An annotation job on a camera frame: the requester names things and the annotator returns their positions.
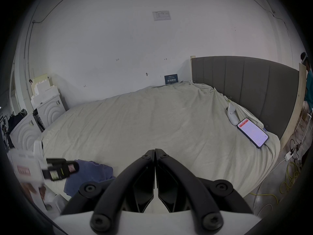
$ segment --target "person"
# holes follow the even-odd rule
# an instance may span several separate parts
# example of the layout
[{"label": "person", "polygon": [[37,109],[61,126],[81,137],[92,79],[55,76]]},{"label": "person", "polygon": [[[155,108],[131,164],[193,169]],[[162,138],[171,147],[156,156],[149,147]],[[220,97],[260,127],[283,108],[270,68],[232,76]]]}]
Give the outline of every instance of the person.
[{"label": "person", "polygon": [[310,113],[313,108],[313,73],[307,54],[303,52],[300,57],[302,64],[306,66],[306,70],[308,71],[308,75],[306,77],[306,93],[302,104],[302,110],[305,113]]}]

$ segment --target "phone screen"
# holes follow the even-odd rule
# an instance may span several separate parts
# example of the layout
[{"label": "phone screen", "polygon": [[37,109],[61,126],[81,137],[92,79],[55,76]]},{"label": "phone screen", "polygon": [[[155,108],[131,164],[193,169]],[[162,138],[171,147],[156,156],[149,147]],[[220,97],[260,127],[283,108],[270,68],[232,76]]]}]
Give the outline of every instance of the phone screen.
[{"label": "phone screen", "polygon": [[237,127],[259,148],[268,139],[268,135],[247,118],[241,121]]}]

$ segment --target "headboard panel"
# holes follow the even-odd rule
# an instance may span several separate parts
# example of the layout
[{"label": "headboard panel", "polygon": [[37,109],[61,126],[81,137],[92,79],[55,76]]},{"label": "headboard panel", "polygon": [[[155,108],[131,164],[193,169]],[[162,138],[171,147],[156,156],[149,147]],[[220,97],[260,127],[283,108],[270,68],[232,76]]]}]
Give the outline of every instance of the headboard panel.
[{"label": "headboard panel", "polygon": [[191,59],[191,65],[195,83],[208,84],[232,97],[232,101],[248,109],[279,139],[289,126],[291,116],[300,115],[295,104],[297,97],[302,98],[297,104],[302,104],[304,99],[306,78],[302,65],[299,66],[301,76],[299,71],[286,65],[252,57],[198,57]]}]

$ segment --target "white handheld device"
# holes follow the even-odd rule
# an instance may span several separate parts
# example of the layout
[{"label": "white handheld device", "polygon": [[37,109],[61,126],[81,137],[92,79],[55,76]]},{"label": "white handheld device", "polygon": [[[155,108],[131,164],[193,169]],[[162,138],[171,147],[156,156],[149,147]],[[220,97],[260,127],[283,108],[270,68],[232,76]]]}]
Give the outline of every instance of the white handheld device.
[{"label": "white handheld device", "polygon": [[227,116],[232,125],[237,125],[239,123],[239,119],[235,113],[236,108],[229,102],[227,107]]}]

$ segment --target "white box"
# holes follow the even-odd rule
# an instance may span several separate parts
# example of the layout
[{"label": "white box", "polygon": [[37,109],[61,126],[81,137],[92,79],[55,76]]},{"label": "white box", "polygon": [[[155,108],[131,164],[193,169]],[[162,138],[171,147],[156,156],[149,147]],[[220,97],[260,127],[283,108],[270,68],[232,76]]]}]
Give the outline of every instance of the white box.
[{"label": "white box", "polygon": [[48,90],[41,92],[38,95],[32,96],[30,102],[32,103],[33,108],[36,109],[39,105],[45,103],[57,95],[59,95],[58,88],[53,85]]},{"label": "white box", "polygon": [[49,80],[43,80],[35,85],[35,93],[36,95],[41,94],[50,89],[50,87],[51,86]]}]

